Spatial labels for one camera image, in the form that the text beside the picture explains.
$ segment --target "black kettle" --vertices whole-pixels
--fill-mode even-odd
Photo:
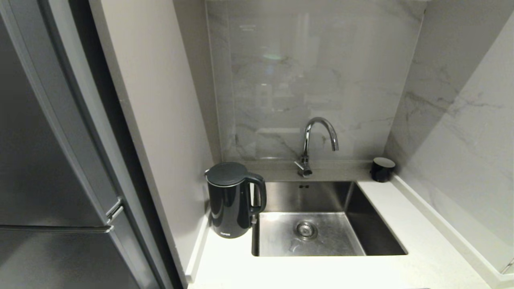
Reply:
[[[237,238],[250,228],[251,216],[266,207],[266,184],[237,162],[222,162],[205,172],[209,185],[212,225],[224,238]],[[258,188],[261,205],[250,203],[250,184]]]

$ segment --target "marble backsplash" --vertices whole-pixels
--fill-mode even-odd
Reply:
[[[428,3],[385,149],[499,272],[514,257],[513,10],[512,0]]]
[[[426,7],[412,0],[208,1],[223,160],[383,153]]]

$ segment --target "stainless steel sink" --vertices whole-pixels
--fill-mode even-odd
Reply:
[[[266,188],[266,210],[253,227],[254,256],[407,254],[355,182],[270,182]]]

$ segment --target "chrome faucet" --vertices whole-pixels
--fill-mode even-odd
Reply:
[[[307,126],[305,127],[305,141],[303,142],[303,153],[300,156],[300,161],[295,161],[295,164],[298,166],[298,174],[302,177],[310,177],[310,175],[313,174],[313,171],[310,169],[309,166],[309,137],[310,137],[310,130],[313,128],[313,125],[319,122],[322,125],[325,126],[325,128],[328,130],[328,134],[330,134],[330,143],[332,145],[333,151],[339,151],[339,143],[337,142],[337,134],[334,130],[334,127],[332,124],[322,118],[322,117],[315,117],[311,119]]]

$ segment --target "black container lid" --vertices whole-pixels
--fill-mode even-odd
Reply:
[[[216,186],[233,186],[244,181],[248,170],[237,162],[220,162],[212,167],[205,176],[207,181]]]

